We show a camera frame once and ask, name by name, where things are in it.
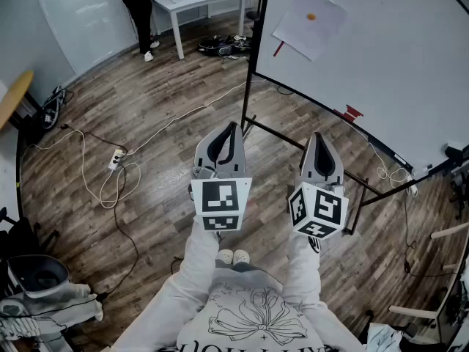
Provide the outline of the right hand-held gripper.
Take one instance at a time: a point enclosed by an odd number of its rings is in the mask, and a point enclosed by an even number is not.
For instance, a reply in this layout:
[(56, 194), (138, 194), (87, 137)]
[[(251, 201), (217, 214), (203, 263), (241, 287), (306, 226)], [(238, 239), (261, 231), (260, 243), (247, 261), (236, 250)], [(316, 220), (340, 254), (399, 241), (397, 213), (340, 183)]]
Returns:
[(348, 205), (339, 154), (321, 133), (313, 133), (300, 161), (295, 189), (288, 198), (292, 229), (326, 240), (346, 227)]

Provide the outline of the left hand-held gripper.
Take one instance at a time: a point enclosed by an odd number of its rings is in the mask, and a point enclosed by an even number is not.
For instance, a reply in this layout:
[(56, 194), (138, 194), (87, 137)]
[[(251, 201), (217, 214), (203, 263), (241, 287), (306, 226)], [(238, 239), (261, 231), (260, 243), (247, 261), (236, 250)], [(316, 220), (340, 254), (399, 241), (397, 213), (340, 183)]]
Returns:
[(190, 184), (196, 221), (208, 232), (241, 230), (252, 179), (229, 173), (246, 171), (241, 127), (229, 122), (209, 132), (196, 147), (194, 165), (200, 166)]

